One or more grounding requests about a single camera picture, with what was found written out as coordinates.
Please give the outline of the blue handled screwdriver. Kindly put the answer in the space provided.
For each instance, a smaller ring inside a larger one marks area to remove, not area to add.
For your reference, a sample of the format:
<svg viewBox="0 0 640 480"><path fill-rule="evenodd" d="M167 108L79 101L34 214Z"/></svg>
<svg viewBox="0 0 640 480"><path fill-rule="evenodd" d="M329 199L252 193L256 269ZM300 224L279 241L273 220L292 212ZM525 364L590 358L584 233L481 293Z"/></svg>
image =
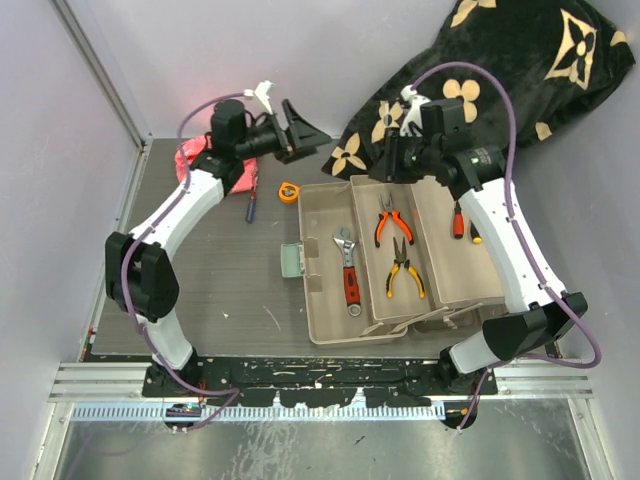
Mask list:
<svg viewBox="0 0 640 480"><path fill-rule="evenodd" d="M254 221L257 205L257 188L258 188L258 171L252 174L252 185L250 190L249 202L247 205L245 221L251 224Z"/></svg>

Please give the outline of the orange handled adjustable wrench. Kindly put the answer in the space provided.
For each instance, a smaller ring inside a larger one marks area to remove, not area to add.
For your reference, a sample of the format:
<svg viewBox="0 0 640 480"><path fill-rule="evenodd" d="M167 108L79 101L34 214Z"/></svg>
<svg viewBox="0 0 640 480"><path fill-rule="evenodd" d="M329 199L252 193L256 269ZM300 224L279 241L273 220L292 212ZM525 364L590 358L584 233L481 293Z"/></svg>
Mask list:
<svg viewBox="0 0 640 480"><path fill-rule="evenodd" d="M351 317L358 317L361 315L362 306L353 259L356 242L351 239L350 231L345 227L340 227L334 232L333 240L342 255L343 285L347 311Z"/></svg>

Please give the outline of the translucent brown plastic toolbox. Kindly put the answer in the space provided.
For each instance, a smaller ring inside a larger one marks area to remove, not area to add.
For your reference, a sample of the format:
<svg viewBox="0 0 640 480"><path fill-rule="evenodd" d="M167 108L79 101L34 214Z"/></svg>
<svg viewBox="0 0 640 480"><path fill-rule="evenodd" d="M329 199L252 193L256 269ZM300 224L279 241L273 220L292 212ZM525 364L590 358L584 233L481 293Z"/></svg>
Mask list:
<svg viewBox="0 0 640 480"><path fill-rule="evenodd" d="M354 176L304 185L298 198L303 281L310 340L321 347L389 343L412 329L475 332L505 314L501 282L481 243L465 229L452 236L454 202L427 178L413 185ZM362 312L351 317L342 255L333 234L345 227L353 252Z"/></svg>

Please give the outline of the red black screwdriver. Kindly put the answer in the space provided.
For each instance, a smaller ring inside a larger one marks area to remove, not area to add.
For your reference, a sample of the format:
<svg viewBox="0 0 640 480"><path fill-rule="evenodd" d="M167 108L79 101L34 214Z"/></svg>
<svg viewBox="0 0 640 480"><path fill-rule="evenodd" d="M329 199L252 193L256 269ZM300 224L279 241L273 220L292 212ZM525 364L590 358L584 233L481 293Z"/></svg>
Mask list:
<svg viewBox="0 0 640 480"><path fill-rule="evenodd" d="M452 219L452 236L454 239L462 239L465 232L465 221L462 214L461 206L458 202L455 202L454 213Z"/></svg>

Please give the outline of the grey green toolbox latch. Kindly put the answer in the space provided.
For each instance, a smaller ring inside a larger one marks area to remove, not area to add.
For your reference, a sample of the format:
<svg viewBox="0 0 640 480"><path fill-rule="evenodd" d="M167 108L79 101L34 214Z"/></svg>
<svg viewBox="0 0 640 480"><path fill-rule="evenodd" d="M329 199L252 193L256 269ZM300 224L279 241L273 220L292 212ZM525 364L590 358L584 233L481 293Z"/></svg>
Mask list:
<svg viewBox="0 0 640 480"><path fill-rule="evenodd" d="M303 244L282 244L280 248L281 275L284 278L300 278L305 274Z"/></svg>

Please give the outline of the yellow black screwdriver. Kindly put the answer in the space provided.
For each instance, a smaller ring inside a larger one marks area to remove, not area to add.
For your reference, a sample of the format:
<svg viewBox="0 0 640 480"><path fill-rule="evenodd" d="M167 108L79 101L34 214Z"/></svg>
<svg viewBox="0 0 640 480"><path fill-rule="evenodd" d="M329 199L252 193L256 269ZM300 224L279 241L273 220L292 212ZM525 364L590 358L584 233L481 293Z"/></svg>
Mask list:
<svg viewBox="0 0 640 480"><path fill-rule="evenodd" d="M479 244L481 244L483 242L483 238L480 235L477 227L475 226L475 224L473 222L471 222L470 225L469 225L469 234L470 234L470 239L471 239L473 244L479 245Z"/></svg>

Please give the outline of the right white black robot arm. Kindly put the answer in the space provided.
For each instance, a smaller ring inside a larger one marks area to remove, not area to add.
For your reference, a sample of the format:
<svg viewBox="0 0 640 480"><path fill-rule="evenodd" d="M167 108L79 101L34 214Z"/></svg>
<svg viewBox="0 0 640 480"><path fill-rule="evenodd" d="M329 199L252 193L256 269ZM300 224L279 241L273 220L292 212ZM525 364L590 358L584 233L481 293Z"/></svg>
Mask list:
<svg viewBox="0 0 640 480"><path fill-rule="evenodd" d="M462 393L474 372L562 338L587 312L584 294L565 289L537 246L515 203L500 148L449 145L442 134L426 139L391 130L369 174L396 184L434 177L478 228L500 279L506 314L485 321L480 332L440 354L438 379L447 392Z"/></svg>

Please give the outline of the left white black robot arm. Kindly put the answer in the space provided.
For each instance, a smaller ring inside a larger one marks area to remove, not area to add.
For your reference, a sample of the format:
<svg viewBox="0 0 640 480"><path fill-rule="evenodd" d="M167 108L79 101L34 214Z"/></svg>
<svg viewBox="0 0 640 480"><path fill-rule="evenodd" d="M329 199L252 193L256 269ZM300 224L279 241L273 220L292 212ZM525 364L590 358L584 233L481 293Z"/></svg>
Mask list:
<svg viewBox="0 0 640 480"><path fill-rule="evenodd" d="M105 242L105 290L127 312L136 331L166 371L165 385L178 396L200 384L198 355L176 313L180 293L173 257L202 217L221 203L245 172L245 161L273 155L287 164L314 154L330 136L283 100L287 125L269 109L247 112L244 93L208 101L213 113L205 146L184 159L184 177L161 206L128 233L113 232Z"/></svg>

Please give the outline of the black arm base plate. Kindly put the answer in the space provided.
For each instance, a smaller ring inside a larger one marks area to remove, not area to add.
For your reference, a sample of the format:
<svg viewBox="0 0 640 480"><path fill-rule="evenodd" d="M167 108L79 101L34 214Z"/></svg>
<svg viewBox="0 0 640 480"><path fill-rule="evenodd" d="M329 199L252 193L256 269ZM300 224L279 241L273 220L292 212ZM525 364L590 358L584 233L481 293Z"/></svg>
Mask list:
<svg viewBox="0 0 640 480"><path fill-rule="evenodd" d="M189 383L212 391L236 389L235 405L309 408L350 405L357 394L374 407L429 406L436 398L471 397L481 373L447 380L433 360L419 358L204 357Z"/></svg>

